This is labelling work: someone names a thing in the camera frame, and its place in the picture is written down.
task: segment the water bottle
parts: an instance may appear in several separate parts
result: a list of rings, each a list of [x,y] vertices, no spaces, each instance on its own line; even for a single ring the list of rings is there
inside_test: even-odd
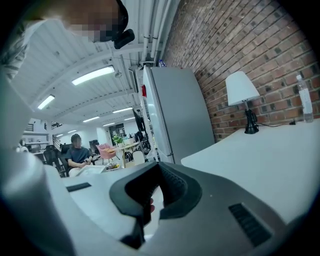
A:
[[[160,59],[159,60],[159,67],[160,68],[165,68],[166,66],[167,66],[166,63],[162,59]]]
[[[308,87],[303,81],[301,75],[297,75],[299,94],[303,106],[303,118],[306,123],[312,123],[314,121],[314,115],[312,113],[312,102],[310,99],[310,93]]]

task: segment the pink chair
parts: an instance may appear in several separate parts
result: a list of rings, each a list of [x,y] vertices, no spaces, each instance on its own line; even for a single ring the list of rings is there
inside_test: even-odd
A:
[[[102,165],[104,164],[104,159],[108,159],[109,163],[110,163],[110,159],[112,159],[114,157],[117,157],[119,159],[119,157],[117,156],[117,152],[108,153],[108,152],[104,151],[104,149],[114,149],[114,147],[110,146],[107,143],[101,144],[101,145],[96,145],[96,148],[100,152],[100,156],[102,158]]]

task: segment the gray refrigerator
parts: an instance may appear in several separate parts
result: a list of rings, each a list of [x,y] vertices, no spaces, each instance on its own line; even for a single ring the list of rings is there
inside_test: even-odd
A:
[[[144,66],[143,84],[161,161],[181,164],[181,159],[215,143],[206,103],[191,69]]]

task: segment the white shelf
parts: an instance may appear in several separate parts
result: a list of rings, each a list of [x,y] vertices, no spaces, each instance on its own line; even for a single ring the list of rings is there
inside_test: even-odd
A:
[[[48,135],[49,133],[47,132],[36,132],[36,131],[27,131],[25,130],[23,132],[23,135]]]
[[[36,145],[36,144],[49,144],[49,141],[40,141],[40,142],[26,142],[26,145]]]

